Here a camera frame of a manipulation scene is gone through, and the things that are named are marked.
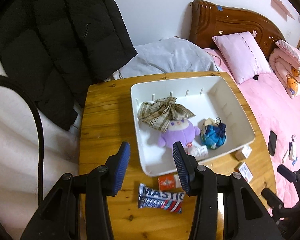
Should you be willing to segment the plaid fabric bow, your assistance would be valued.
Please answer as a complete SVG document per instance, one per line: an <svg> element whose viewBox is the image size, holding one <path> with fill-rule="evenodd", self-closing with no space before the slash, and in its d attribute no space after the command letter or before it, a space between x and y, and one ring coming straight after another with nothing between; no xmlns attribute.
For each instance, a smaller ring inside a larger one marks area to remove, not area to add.
<svg viewBox="0 0 300 240"><path fill-rule="evenodd" d="M138 111L138 119L150 128L165 133L172 120L180 121L195 117L189 109L176 103L177 98L169 96L154 102L143 102Z"/></svg>

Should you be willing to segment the long orange white box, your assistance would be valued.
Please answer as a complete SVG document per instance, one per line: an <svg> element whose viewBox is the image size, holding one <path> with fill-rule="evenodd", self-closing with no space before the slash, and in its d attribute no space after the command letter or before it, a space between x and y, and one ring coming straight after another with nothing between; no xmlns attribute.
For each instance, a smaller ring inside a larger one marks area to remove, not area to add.
<svg viewBox="0 0 300 240"><path fill-rule="evenodd" d="M181 182L178 174L167 174L158 177L158 185L160 191L169 191L181 188Z"/></svg>

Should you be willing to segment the purple plush toy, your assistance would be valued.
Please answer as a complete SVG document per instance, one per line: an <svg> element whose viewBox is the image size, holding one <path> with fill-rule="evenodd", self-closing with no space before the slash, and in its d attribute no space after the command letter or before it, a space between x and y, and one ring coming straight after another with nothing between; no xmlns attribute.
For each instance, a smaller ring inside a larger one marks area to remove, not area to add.
<svg viewBox="0 0 300 240"><path fill-rule="evenodd" d="M160 132L157 145L172 149L175 142L180 142L184 148L188 148L198 135L200 129L189 120L171 120L166 132Z"/></svg>

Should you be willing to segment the small white carton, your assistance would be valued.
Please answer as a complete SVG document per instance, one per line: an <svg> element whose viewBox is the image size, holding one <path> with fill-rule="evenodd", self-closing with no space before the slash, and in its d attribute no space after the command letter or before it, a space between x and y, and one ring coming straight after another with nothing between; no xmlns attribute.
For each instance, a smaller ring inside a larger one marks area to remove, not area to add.
<svg viewBox="0 0 300 240"><path fill-rule="evenodd" d="M245 145L242 149L239 149L235 153L235 158L238 161L244 161L245 159L249 158L251 152L252 152L252 148L249 145Z"/></svg>

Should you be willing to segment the red white box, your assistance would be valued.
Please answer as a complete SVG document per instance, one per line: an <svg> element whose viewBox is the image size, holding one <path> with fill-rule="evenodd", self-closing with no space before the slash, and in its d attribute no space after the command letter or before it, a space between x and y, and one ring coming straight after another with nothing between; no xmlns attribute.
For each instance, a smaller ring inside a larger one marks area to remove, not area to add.
<svg viewBox="0 0 300 240"><path fill-rule="evenodd" d="M253 174L251 173L249 167L245 162L240 163L237 169L241 176L247 181L247 183L250 183L252 181Z"/></svg>

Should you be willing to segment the white curtain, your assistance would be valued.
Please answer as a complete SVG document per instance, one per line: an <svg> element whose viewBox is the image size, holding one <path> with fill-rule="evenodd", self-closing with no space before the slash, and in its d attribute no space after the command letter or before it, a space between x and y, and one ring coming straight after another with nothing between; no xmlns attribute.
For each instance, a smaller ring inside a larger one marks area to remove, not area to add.
<svg viewBox="0 0 300 240"><path fill-rule="evenodd" d="M40 115L44 131L44 193L66 172L78 174L83 110L69 131ZM0 87L0 222L19 239L38 207L38 137L32 113L14 91Z"/></svg>

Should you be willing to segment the pink pillow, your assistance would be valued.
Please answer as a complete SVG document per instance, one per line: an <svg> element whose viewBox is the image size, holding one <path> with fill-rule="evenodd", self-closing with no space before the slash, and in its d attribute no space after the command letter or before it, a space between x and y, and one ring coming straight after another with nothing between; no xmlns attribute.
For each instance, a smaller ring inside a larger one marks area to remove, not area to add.
<svg viewBox="0 0 300 240"><path fill-rule="evenodd" d="M263 51L250 32L214 36L212 40L226 60L237 84L271 72Z"/></svg>

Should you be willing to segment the wooden headboard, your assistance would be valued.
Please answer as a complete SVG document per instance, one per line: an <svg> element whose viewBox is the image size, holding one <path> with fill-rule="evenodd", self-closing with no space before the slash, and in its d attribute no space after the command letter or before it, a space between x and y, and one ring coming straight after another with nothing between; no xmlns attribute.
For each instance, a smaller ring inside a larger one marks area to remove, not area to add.
<svg viewBox="0 0 300 240"><path fill-rule="evenodd" d="M263 15L251 10L223 7L203 0L193 0L189 41L200 48L213 48L214 36L248 31L268 58L276 48L275 42L284 40L279 28Z"/></svg>

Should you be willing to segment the black jacket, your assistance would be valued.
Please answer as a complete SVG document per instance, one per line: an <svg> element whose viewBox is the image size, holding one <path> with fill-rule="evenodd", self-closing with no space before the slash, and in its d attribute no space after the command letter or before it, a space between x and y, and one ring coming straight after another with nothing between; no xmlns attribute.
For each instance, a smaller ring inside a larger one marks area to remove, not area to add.
<svg viewBox="0 0 300 240"><path fill-rule="evenodd" d="M0 20L4 71L66 131L89 86L135 55L114 0L15 0Z"/></svg>

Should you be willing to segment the small white green box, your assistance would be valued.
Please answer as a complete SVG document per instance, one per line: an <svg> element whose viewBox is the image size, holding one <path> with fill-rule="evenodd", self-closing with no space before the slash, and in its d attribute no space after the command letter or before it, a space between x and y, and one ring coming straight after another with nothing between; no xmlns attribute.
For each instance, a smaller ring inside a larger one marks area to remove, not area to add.
<svg viewBox="0 0 300 240"><path fill-rule="evenodd" d="M187 153L193 156L196 159L196 161L202 161L204 159L207 159L209 156L206 145L199 147L192 145L187 148Z"/></svg>

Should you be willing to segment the white plastic tray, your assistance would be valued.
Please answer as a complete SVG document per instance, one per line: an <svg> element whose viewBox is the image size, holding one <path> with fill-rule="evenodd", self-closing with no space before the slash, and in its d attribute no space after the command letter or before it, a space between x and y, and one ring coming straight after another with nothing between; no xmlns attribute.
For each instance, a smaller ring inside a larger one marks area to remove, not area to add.
<svg viewBox="0 0 300 240"><path fill-rule="evenodd" d="M150 177L176 172L170 139L191 149L202 148L200 131L208 119L221 120L226 125L225 143L208 150L205 161L222 157L250 145L255 132L230 84L220 76L188 77L137 83L130 89L139 159L143 172ZM141 105L168 97L190 110L194 117L172 121L166 133L149 127L138 117Z"/></svg>

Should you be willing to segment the blue Mastic snack packet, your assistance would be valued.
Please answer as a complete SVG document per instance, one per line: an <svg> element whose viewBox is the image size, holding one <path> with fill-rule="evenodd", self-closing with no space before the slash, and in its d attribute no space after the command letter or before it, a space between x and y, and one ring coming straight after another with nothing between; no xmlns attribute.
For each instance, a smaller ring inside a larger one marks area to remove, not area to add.
<svg viewBox="0 0 300 240"><path fill-rule="evenodd" d="M167 192L151 189L145 184L139 185L138 208L163 209L181 213L185 192Z"/></svg>

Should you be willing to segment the folded pink cartoon quilt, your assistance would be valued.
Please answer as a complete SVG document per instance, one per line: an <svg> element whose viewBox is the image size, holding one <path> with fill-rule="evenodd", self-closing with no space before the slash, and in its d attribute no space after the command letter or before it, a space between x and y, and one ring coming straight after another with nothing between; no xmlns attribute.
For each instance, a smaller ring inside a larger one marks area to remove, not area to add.
<svg viewBox="0 0 300 240"><path fill-rule="evenodd" d="M269 64L287 91L294 98L300 95L300 50L284 40L275 42L276 48L269 56Z"/></svg>

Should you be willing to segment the blue drawstring pouch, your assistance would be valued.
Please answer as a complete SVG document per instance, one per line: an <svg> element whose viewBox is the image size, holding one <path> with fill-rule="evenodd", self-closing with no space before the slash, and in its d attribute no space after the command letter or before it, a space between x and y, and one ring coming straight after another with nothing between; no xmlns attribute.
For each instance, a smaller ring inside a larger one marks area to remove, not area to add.
<svg viewBox="0 0 300 240"><path fill-rule="evenodd" d="M215 118L217 126L206 126L200 132L200 140L208 150L216 150L224 145L226 141L226 124L220 117Z"/></svg>

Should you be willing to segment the pink bedspread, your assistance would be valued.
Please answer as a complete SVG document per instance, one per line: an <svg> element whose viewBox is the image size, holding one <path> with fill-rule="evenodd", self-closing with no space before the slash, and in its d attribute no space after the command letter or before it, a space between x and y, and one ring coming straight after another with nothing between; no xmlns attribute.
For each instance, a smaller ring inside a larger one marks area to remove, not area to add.
<svg viewBox="0 0 300 240"><path fill-rule="evenodd" d="M271 162L269 173L274 175L277 196L285 207L293 207L299 200L296 189L277 172L277 167L293 141L296 159L289 160L288 156L283 165L291 171L300 169L300 96L290 98L274 73L260 74L257 80L249 79L237 88L255 116L253 126L260 128L256 135L268 142L270 131L277 134L275 155L265 160Z"/></svg>

